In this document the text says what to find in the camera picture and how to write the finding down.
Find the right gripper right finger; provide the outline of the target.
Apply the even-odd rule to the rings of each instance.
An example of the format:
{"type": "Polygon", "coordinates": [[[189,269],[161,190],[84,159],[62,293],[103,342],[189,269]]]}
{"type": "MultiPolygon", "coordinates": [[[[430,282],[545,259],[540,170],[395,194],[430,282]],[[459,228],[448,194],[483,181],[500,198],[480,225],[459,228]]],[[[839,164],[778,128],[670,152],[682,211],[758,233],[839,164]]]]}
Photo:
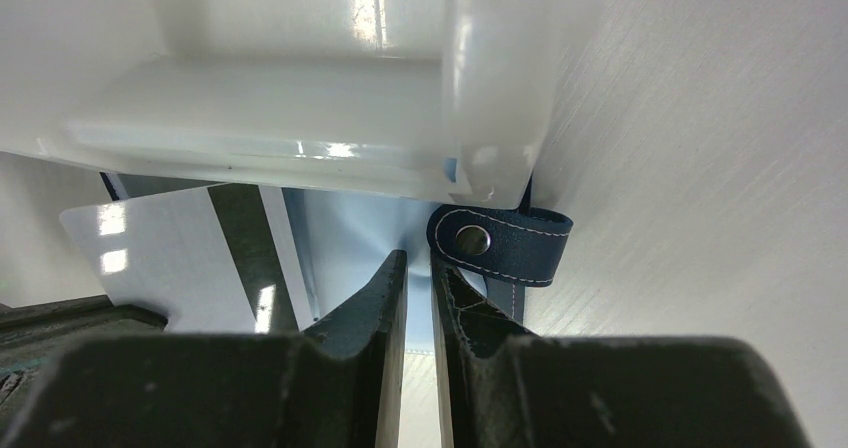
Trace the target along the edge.
{"type": "Polygon", "coordinates": [[[726,337],[542,337],[431,262],[446,447],[805,447],[766,361],[726,337]]]}

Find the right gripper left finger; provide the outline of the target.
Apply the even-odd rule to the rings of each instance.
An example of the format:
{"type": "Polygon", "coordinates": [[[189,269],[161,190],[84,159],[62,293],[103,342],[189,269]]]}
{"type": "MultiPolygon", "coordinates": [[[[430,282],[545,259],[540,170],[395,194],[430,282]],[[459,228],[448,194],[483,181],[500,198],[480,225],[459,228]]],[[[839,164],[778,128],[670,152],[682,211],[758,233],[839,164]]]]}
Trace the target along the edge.
{"type": "Polygon", "coordinates": [[[101,336],[49,360],[5,447],[394,447],[407,255],[299,333],[101,336]]]}

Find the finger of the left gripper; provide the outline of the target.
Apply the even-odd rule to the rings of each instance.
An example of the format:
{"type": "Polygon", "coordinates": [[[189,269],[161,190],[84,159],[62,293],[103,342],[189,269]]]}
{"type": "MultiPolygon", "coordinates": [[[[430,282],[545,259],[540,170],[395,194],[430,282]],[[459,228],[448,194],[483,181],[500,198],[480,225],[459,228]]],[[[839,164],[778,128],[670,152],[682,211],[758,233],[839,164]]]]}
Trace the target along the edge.
{"type": "Polygon", "coordinates": [[[1,417],[11,419],[50,355],[81,338],[161,332],[166,318],[105,295],[1,307],[1,417]]]}

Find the blue leather card holder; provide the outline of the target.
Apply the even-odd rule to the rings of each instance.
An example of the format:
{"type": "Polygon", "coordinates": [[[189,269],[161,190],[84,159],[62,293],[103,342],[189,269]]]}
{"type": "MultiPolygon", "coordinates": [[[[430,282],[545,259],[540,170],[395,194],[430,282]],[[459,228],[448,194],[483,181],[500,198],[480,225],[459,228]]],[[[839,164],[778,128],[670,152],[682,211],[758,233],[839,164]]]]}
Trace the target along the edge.
{"type": "Polygon", "coordinates": [[[406,348],[434,349],[431,268],[458,268],[471,285],[514,320],[525,291],[553,281],[573,223],[531,206],[513,210],[344,192],[104,174],[114,205],[142,210],[174,195],[206,192],[220,222],[257,326],[304,328],[330,312],[388,252],[408,257],[406,348]]]}

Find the silver white credit card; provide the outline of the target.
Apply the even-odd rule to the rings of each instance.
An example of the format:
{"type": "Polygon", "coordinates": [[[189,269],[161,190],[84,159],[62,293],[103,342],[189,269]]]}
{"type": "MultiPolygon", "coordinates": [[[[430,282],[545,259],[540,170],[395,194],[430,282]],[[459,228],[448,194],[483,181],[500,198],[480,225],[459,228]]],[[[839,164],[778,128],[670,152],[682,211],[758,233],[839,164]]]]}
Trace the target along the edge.
{"type": "Polygon", "coordinates": [[[284,191],[215,184],[68,209],[60,222],[114,305],[175,333],[304,330],[320,311],[284,191]]]}

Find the clear plastic card box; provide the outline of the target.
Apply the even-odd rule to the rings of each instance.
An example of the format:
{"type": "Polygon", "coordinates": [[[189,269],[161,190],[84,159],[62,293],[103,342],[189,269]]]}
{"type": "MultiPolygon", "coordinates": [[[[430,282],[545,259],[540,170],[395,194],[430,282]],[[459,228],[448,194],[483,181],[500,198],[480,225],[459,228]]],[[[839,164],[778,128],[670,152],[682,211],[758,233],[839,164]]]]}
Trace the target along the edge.
{"type": "Polygon", "coordinates": [[[598,0],[1,0],[1,147],[517,206],[598,0]]]}

